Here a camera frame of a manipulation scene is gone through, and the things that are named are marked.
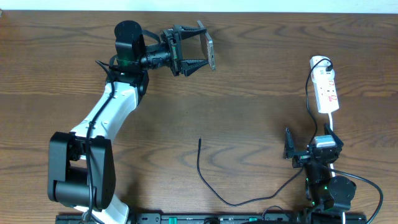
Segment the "white power strip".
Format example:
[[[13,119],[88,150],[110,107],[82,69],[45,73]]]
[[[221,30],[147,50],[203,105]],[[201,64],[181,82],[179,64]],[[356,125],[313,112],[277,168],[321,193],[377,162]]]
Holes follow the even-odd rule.
[[[319,113],[329,114],[339,109],[335,78],[324,82],[313,83],[317,109]]]

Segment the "white USB charger adapter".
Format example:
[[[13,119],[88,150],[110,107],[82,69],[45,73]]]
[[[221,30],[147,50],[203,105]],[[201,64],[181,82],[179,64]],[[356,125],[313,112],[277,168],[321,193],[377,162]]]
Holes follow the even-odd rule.
[[[335,71],[333,69],[333,63],[326,56],[316,55],[310,59],[311,68],[311,79],[312,82],[324,82],[327,80],[333,80],[335,77]]]

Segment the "Galaxy S25 Ultra smartphone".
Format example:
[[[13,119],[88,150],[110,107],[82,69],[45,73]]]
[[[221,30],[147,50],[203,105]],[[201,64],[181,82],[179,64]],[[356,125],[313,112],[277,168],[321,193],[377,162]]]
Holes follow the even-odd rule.
[[[200,59],[200,62],[206,61],[206,64],[208,64],[212,70],[216,70],[213,39],[211,38],[210,34],[206,30],[206,27],[203,25],[203,23],[200,20],[197,20],[197,24],[199,28],[205,29],[205,31],[200,34],[201,51],[205,58]]]

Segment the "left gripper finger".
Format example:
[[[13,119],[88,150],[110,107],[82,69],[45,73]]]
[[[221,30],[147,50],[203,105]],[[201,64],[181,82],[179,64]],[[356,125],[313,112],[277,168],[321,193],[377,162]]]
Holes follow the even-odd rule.
[[[179,35],[180,40],[185,40],[196,35],[204,34],[207,29],[205,27],[188,27],[174,25],[174,31]]]
[[[198,69],[208,65],[207,60],[182,60],[180,63],[181,73],[184,74],[185,77],[189,77]]]

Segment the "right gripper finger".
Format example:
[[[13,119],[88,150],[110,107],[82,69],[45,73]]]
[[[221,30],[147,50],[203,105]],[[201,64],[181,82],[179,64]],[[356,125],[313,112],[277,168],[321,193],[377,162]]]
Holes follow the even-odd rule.
[[[288,128],[285,129],[285,146],[283,152],[284,159],[291,159],[295,155],[295,146],[292,135]]]
[[[323,127],[325,135],[330,135],[333,138],[334,142],[336,143],[337,147],[344,146],[343,141],[331,130],[330,125],[328,123],[325,123]]]

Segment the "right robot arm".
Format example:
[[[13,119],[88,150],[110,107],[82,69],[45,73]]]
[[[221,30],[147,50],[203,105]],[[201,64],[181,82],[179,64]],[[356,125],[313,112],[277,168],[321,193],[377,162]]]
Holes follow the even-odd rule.
[[[324,131],[306,150],[298,151],[290,131],[285,130],[283,158],[291,159],[292,167],[304,169],[306,198],[312,203],[298,215],[302,223],[344,223],[356,191],[353,181],[332,174],[330,164],[339,158],[344,144],[328,124]]]

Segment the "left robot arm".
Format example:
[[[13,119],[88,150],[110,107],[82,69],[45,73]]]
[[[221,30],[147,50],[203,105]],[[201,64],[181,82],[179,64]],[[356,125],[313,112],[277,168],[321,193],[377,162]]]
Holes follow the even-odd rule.
[[[106,73],[102,97],[87,117],[49,141],[47,195],[81,212],[79,223],[127,223],[129,207],[114,193],[113,141],[123,122],[147,91],[149,70],[168,67],[174,76],[190,76],[215,66],[214,45],[202,23],[175,25],[156,35],[136,21],[114,29],[116,54],[101,63]]]

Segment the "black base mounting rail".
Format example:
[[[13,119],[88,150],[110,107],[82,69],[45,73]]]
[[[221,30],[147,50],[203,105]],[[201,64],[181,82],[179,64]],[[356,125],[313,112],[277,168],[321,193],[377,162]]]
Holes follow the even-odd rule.
[[[307,223],[342,223],[339,217],[332,217],[322,214],[312,214],[313,220]],[[132,215],[127,219],[126,223],[133,224],[203,224],[203,223],[217,223],[217,224],[237,224],[237,223],[305,223],[305,219],[297,218],[293,214],[289,217],[282,212],[270,212],[264,215],[215,215],[215,214],[201,214],[201,215],[170,215],[159,213],[138,213]],[[345,223],[348,224],[363,224],[367,223],[365,215],[348,215],[345,216]],[[82,223],[79,215],[57,215],[55,223],[72,224]]]

